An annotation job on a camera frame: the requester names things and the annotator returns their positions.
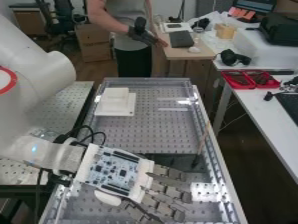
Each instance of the black pants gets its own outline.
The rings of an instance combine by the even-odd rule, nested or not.
[[[151,47],[138,51],[122,51],[114,49],[118,77],[150,77],[151,76]]]

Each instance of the red case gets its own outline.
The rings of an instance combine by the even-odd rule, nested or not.
[[[255,87],[259,89],[275,89],[279,88],[280,83],[272,78],[272,76],[264,72],[264,71],[256,71],[256,70],[246,70],[243,71],[244,74],[248,76],[248,78],[255,83]],[[260,77],[262,81],[264,81],[264,84],[259,84],[255,82],[254,76]]]
[[[250,77],[244,74],[243,71],[222,71],[220,75],[226,82],[230,84],[231,88],[234,89],[254,89],[255,88],[255,82],[250,79]]]

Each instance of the red circle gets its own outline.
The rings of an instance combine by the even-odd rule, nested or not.
[[[7,85],[2,89],[0,89],[0,94],[3,94],[14,87],[15,82],[17,82],[17,76],[10,70],[7,70],[6,68],[3,68],[1,66],[0,66],[0,70],[6,72],[6,74],[10,76],[10,82],[7,83]]]

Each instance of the keyboard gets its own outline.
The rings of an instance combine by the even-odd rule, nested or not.
[[[276,94],[275,97],[298,126],[298,94],[280,93]]]

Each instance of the monitor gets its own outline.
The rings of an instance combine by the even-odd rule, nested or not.
[[[276,0],[234,0],[232,6],[240,9],[255,11],[256,14],[272,12]]]

